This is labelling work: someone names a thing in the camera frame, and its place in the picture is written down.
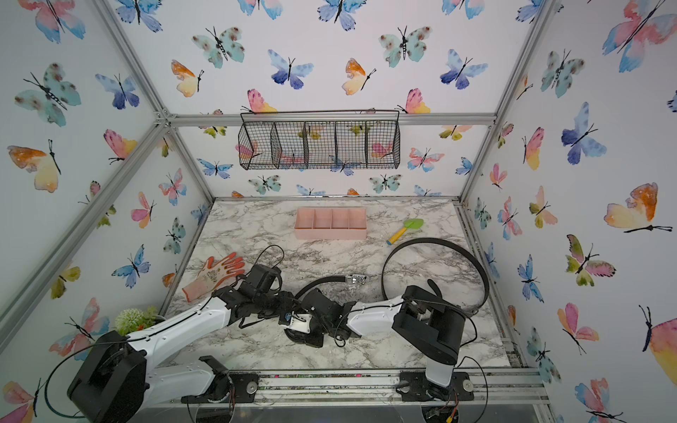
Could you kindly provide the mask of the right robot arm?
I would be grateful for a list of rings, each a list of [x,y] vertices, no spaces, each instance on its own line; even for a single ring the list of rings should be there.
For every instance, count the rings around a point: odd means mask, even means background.
[[[327,336],[343,347],[352,337],[394,332],[427,358],[423,376],[400,377],[397,391],[402,399],[458,402],[471,397],[454,375],[469,319],[460,307],[416,286],[390,300],[344,304],[314,288],[302,299],[281,303],[279,325],[295,343],[315,348],[322,347]]]

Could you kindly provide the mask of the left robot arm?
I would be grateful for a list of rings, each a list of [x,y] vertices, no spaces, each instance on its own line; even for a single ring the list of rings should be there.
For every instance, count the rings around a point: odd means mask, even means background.
[[[186,405],[251,404],[259,377],[228,369],[211,355],[188,365],[164,367],[172,355],[232,324],[243,329],[247,317],[287,324],[298,299],[274,289],[280,269],[255,265],[238,287],[226,286],[189,310],[127,336],[111,331],[86,347],[88,356],[67,389],[76,406],[73,419],[127,422],[152,405],[180,399]]]

